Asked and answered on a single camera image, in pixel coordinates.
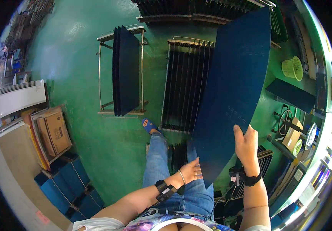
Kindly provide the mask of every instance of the floral shirt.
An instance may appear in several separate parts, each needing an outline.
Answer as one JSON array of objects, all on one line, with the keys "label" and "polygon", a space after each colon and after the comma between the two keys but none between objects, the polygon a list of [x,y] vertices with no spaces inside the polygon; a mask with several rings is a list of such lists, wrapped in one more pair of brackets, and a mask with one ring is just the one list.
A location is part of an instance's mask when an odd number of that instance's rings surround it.
[{"label": "floral shirt", "polygon": [[[85,226],[85,231],[158,231],[166,225],[172,223],[193,224],[205,231],[234,231],[228,226],[215,223],[205,216],[186,213],[171,212],[167,210],[158,210],[151,208],[146,214],[131,221],[125,226],[119,220],[113,218],[92,218],[84,221],[76,221],[73,231]],[[269,227],[257,225],[246,231],[271,231]]]}]

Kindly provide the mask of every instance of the green epoxy floor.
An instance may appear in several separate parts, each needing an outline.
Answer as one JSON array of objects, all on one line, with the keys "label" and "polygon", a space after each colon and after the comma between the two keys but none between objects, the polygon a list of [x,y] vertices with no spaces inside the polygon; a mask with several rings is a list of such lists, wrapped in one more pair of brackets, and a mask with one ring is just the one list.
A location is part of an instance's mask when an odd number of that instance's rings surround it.
[{"label": "green epoxy floor", "polygon": [[[144,117],[159,123],[162,109],[168,44],[175,35],[215,41],[216,29],[195,25],[147,27],[138,23],[138,8],[130,0],[90,3],[80,0],[57,0],[38,31],[29,50],[28,70],[33,80],[47,82],[50,105],[64,104],[66,124],[72,151],[77,152],[95,188],[104,202],[110,205],[136,189],[141,188],[145,169],[145,144],[149,135],[143,130],[139,118],[104,118],[99,111],[98,52],[96,38],[116,26],[138,24],[147,29],[149,45],[144,47],[144,98],[149,100]],[[283,60],[295,55],[292,43],[281,44],[282,49],[271,49],[264,87],[275,78],[288,80],[281,72]],[[112,101],[112,50],[102,47],[101,62],[102,104]],[[265,139],[271,133],[282,103],[274,101],[262,90],[251,125],[259,132],[259,144],[266,147]],[[165,133],[169,142],[176,143],[183,136]],[[267,149],[274,149],[267,144]],[[281,154],[275,154],[265,177],[267,184],[274,177],[275,164]],[[230,181],[228,169],[236,156],[227,164],[214,183],[215,190],[225,190]]]}]

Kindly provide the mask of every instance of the handwheel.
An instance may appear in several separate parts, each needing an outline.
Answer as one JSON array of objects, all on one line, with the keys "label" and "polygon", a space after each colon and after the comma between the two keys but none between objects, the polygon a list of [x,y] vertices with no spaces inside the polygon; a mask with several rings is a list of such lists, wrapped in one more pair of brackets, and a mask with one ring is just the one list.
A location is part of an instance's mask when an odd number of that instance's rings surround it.
[{"label": "handwheel", "polygon": [[281,114],[279,122],[278,122],[278,132],[282,136],[284,136],[285,133],[287,132],[287,126],[284,123],[286,121],[289,123],[291,123],[293,121],[293,113],[289,109],[285,110],[283,112],[283,114]]}]

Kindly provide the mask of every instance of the blue sandal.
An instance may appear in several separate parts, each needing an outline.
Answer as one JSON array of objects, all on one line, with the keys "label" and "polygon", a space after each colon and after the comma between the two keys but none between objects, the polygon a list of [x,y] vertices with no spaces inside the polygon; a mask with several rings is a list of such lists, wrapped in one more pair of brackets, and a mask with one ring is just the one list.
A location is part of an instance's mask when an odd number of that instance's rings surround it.
[{"label": "blue sandal", "polygon": [[153,128],[154,129],[156,129],[157,131],[158,131],[158,129],[157,129],[157,126],[154,124],[154,122],[152,122],[149,118],[144,118],[143,119],[143,121],[142,121],[142,126],[143,126],[143,123],[145,122],[145,120],[148,120],[148,122],[147,122],[147,125],[145,126],[145,127],[143,127],[144,128],[144,130],[146,131],[146,132],[148,132],[148,133],[150,133],[150,130],[152,130]]}]

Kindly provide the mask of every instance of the white air conditioner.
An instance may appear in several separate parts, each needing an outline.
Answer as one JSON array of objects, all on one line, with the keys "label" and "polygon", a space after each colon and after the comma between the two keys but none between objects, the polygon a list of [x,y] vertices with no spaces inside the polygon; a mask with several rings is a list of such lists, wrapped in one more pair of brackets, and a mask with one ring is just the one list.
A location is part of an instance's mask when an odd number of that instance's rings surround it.
[{"label": "white air conditioner", "polygon": [[2,88],[0,89],[0,118],[45,101],[44,80]]}]

